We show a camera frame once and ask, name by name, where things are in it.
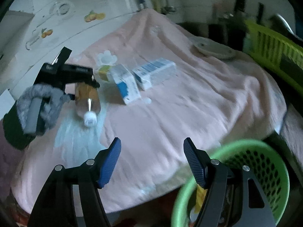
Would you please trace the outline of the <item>dark green sleeve forearm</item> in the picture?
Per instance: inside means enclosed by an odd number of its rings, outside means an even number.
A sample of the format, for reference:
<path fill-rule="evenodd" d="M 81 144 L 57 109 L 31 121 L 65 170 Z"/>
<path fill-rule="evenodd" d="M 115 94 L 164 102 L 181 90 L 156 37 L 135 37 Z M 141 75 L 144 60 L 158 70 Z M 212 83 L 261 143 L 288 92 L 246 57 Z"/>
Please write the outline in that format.
<path fill-rule="evenodd" d="M 3 118 L 4 136 L 8 143 L 18 150 L 25 149 L 35 136 L 25 134 L 17 115 L 16 103 Z"/>

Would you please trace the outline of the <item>grey gloved left hand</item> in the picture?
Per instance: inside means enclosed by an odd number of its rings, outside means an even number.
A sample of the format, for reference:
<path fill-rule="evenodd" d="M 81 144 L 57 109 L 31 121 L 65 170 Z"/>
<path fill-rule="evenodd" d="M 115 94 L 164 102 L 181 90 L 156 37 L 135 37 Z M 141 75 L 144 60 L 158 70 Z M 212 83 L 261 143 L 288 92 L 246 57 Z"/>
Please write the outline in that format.
<path fill-rule="evenodd" d="M 17 115 L 26 135 L 43 135 L 58 120 L 64 103 L 70 97 L 61 89 L 47 84 L 27 88 L 16 102 Z"/>

